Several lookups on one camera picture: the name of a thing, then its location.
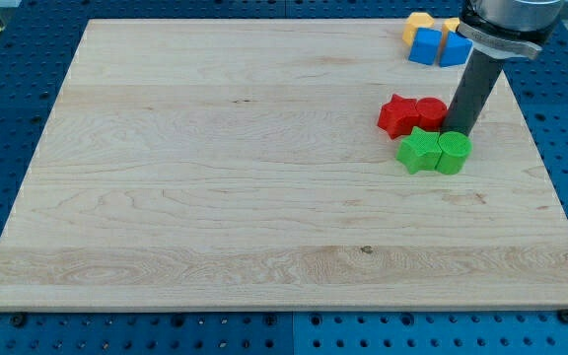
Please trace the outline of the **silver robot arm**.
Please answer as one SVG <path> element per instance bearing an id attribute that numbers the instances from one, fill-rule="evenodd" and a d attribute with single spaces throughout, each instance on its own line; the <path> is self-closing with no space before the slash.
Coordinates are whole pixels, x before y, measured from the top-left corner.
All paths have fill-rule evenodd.
<path id="1" fill-rule="evenodd" d="M 441 131 L 468 136 L 510 58 L 536 59 L 559 21 L 563 0 L 465 0 L 457 34 L 473 50 Z"/>

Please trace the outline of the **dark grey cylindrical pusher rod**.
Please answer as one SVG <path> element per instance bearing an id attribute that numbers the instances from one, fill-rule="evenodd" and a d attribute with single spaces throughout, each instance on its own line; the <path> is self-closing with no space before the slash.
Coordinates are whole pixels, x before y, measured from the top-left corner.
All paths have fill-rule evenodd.
<path id="1" fill-rule="evenodd" d="M 449 105 L 441 131 L 469 136 L 503 69 L 504 60 L 474 50 Z"/>

